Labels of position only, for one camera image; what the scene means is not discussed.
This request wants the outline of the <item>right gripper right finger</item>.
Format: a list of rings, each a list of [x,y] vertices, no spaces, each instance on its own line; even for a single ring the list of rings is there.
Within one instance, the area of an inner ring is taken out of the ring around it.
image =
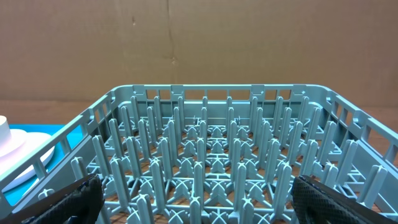
[[[397,224],[307,175],[294,179],[291,195],[299,224]]]

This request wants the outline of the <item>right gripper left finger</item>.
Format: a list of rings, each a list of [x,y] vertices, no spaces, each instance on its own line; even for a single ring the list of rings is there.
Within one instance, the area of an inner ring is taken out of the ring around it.
[[[104,205],[102,181],[90,174],[1,220],[1,224],[94,224]]]

